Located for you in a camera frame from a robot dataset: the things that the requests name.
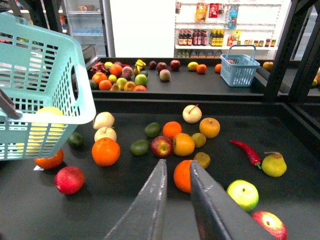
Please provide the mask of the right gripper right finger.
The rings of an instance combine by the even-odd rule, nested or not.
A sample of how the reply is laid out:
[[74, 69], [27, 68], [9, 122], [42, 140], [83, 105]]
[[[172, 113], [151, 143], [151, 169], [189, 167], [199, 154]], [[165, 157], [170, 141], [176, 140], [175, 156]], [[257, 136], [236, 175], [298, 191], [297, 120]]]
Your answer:
[[197, 161], [190, 164], [191, 202], [201, 240], [274, 240]]

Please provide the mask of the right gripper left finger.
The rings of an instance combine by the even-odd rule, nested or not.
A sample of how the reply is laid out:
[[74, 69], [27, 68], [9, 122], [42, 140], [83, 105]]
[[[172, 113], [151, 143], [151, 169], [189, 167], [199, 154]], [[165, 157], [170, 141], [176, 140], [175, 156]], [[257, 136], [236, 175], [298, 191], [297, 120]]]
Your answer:
[[161, 240], [167, 205], [168, 173], [159, 159], [129, 209], [105, 236], [106, 240]]

